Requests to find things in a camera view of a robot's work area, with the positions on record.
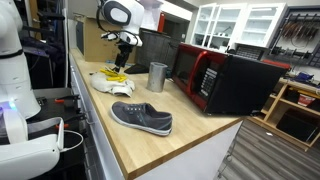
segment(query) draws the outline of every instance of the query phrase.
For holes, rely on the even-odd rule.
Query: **wooden countertop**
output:
[[[99,92],[91,87],[89,73],[99,71],[106,64],[84,61],[78,49],[72,49],[71,53],[126,179],[146,173],[242,120],[240,117],[204,115],[169,80],[165,81],[163,92],[151,92],[146,89],[148,74],[128,75],[136,87],[131,98]],[[173,116],[171,134],[159,137],[120,125],[109,114],[116,101],[148,102],[159,111],[170,112]]]

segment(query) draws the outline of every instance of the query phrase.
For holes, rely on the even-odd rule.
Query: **white robot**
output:
[[[99,22],[99,14],[111,24],[122,26],[120,31],[105,30]],[[115,40],[119,38],[117,43],[120,53],[117,55],[113,69],[119,72],[121,67],[124,67],[129,54],[134,46],[142,46],[142,41],[139,37],[139,29],[142,24],[144,7],[135,0],[101,0],[97,10],[97,22],[100,29],[106,31],[101,35],[101,38]]]
[[[121,53],[113,69],[119,72],[132,47],[142,45],[138,34],[144,8],[135,0],[101,0],[99,14],[100,10],[107,21],[123,26],[120,31],[107,31],[102,36],[108,40],[120,39]],[[40,111],[40,106],[30,85],[26,57],[18,36],[22,20],[13,0],[0,0],[0,23],[0,138],[5,135],[9,140],[9,144],[0,145],[0,179],[30,179],[52,169],[59,160],[60,152],[72,148],[63,147],[61,118],[40,124],[26,123],[26,119]],[[59,124],[58,134],[28,140],[28,133],[54,124]]]
[[[28,133],[39,126],[27,125],[40,106],[33,94],[26,57],[18,37],[22,20],[13,0],[0,0],[0,136],[9,144],[0,145],[0,179],[30,179],[52,169],[63,151],[63,120],[53,118],[42,123],[50,127],[60,123],[59,133],[28,140]]]

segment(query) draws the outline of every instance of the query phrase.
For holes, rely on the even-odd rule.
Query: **microwave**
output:
[[[204,113],[259,113],[286,69],[181,43],[172,79]]]

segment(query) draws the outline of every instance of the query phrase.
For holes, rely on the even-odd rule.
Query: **sneaker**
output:
[[[141,129],[160,136],[167,136],[171,132],[171,114],[158,112],[148,103],[115,102],[111,107],[111,114],[115,121],[127,127]]]

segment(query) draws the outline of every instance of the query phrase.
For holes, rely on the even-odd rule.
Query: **shoe sole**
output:
[[[163,131],[163,130],[157,130],[157,129],[153,129],[153,128],[149,128],[149,127],[140,126],[140,125],[137,125],[137,124],[126,123],[126,122],[122,121],[121,119],[119,119],[114,114],[112,109],[111,109],[111,115],[114,118],[114,120],[117,121],[119,124],[127,126],[127,127],[130,127],[130,128],[144,130],[144,131],[147,131],[147,132],[150,132],[152,134],[159,135],[159,136],[167,136],[167,135],[169,135],[171,133],[171,128],[169,130]]]

